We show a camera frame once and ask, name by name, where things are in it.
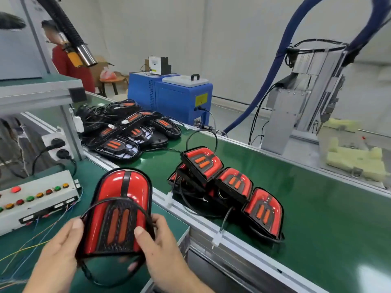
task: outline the red shirt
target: red shirt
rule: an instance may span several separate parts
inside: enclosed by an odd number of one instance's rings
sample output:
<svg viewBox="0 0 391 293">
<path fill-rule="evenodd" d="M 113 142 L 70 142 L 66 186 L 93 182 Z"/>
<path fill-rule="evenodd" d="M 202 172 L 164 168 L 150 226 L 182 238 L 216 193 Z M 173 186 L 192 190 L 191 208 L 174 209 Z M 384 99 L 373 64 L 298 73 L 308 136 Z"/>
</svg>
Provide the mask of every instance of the red shirt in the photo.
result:
<svg viewBox="0 0 391 293">
<path fill-rule="evenodd" d="M 81 79 L 86 91 L 95 93 L 95 84 L 91 71 L 87 67 L 76 68 L 60 45 L 53 48 L 53 63 L 61 75 Z"/>
</svg>

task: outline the blue machine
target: blue machine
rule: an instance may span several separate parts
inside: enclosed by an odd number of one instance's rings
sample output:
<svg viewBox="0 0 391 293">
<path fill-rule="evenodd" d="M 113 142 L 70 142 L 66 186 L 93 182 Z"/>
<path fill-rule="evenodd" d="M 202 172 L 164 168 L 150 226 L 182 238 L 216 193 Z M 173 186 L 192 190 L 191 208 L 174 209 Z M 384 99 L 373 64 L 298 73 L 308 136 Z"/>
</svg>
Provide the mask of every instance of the blue machine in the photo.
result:
<svg viewBox="0 0 391 293">
<path fill-rule="evenodd" d="M 194 87 L 182 86 L 180 80 L 176 84 L 163 82 L 163 78 L 166 77 L 181 79 L 185 76 L 130 73 L 128 99 L 135 100 L 145 110 L 158 111 L 189 125 L 194 125 L 194 123 L 207 125 L 209 113 L 199 110 L 197 107 L 201 106 L 210 111 L 213 85 L 205 79 L 200 80 L 199 76 L 200 85 Z"/>
</svg>

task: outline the wooden stool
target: wooden stool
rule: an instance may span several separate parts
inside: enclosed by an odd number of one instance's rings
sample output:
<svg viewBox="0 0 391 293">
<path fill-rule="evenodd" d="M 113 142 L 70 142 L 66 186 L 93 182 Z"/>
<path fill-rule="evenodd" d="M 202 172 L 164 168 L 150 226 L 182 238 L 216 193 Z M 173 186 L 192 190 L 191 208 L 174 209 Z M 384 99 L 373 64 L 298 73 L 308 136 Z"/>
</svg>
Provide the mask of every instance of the wooden stool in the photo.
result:
<svg viewBox="0 0 391 293">
<path fill-rule="evenodd" d="M 100 90 L 100 93 L 102 94 L 102 96 L 104 96 L 104 97 L 106 97 L 107 98 L 107 96 L 106 96 L 106 91 L 105 91 L 105 88 L 104 88 L 104 85 L 106 84 L 106 83 L 111 83 L 112 85 L 113 85 L 113 89 L 114 89 L 114 93 L 115 93 L 115 95 L 117 95 L 118 94 L 118 91 L 117 91 L 117 83 L 118 82 L 122 82 L 122 81 L 126 81 L 126 83 L 129 85 L 129 83 L 128 83 L 128 81 L 127 81 L 127 79 L 124 77 L 124 76 L 117 76 L 117 78 L 116 79 L 99 79 L 100 80 L 100 82 L 102 83 L 102 88 L 101 88 L 101 90 Z"/>
</svg>

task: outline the black hair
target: black hair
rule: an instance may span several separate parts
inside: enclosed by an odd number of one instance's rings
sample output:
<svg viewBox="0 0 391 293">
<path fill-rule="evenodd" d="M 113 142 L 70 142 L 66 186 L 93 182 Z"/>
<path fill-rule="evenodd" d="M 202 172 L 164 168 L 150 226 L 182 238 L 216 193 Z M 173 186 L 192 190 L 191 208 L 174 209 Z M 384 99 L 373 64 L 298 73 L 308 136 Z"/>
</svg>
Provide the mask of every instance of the black hair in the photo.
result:
<svg viewBox="0 0 391 293">
<path fill-rule="evenodd" d="M 47 28 L 58 32 L 57 25 L 52 19 L 48 21 L 42 21 L 41 26 L 44 29 Z"/>
</svg>

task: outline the person's hand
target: person's hand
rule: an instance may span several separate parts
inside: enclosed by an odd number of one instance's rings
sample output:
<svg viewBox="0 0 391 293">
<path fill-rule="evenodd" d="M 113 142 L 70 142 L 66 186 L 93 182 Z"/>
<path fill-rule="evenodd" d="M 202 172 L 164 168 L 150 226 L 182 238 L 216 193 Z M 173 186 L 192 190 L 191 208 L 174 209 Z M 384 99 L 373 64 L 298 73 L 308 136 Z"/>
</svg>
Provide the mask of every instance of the person's hand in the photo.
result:
<svg viewBox="0 0 391 293">
<path fill-rule="evenodd" d="M 80 218 L 68 221 L 43 247 L 23 293 L 68 292 L 75 276 L 75 253 L 83 236 Z"/>
<path fill-rule="evenodd" d="M 142 227 L 134 236 L 145 254 L 149 273 L 156 285 L 168 293 L 213 292 L 190 270 L 177 246 L 174 235 L 162 215 L 152 214 L 156 224 L 156 240 Z"/>
</svg>

